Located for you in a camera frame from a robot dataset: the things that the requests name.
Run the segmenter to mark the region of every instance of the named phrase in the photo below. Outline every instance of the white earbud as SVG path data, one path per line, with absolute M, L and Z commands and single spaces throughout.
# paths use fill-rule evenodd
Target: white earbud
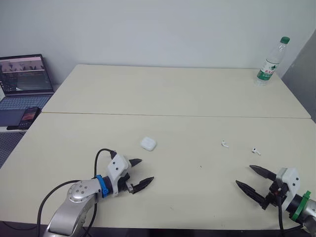
M 253 153 L 257 153 L 258 155 L 260 155 L 260 156 L 261 156 L 261 153 L 260 153 L 260 152 L 258 152 L 258 150 L 257 150 L 255 147 L 252 149 L 252 152 L 253 152 Z
M 227 148 L 229 148 L 229 146 L 227 146 L 227 145 L 226 145 L 225 140 L 222 140 L 222 146 L 223 146 L 223 147 L 227 147 Z

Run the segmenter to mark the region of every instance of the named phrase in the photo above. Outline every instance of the laptop screen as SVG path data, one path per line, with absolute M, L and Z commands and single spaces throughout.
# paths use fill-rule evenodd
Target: laptop screen
M 0 85 L 5 95 L 53 91 L 40 54 L 0 58 Z

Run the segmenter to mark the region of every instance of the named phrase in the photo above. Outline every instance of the laptop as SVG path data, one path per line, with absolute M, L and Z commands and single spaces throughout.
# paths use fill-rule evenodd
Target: laptop
M 41 54 L 0 57 L 0 126 L 19 125 L 29 107 L 42 109 L 54 93 Z

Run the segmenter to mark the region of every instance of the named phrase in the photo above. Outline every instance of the laptop keyboard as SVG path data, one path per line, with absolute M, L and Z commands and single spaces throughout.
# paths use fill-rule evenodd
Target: laptop keyboard
M 49 96 L 22 96 L 16 98 L 5 97 L 0 102 L 0 110 L 25 110 L 29 107 L 43 108 L 49 100 Z

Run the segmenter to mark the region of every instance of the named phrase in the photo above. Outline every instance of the blue ring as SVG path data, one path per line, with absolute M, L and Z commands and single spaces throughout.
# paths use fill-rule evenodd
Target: blue ring
M 102 190 L 102 198 L 105 198 L 108 195 L 109 190 L 107 189 L 107 186 L 105 186 L 104 180 L 102 179 L 101 175 L 98 174 L 95 177 L 99 180 L 101 190 Z

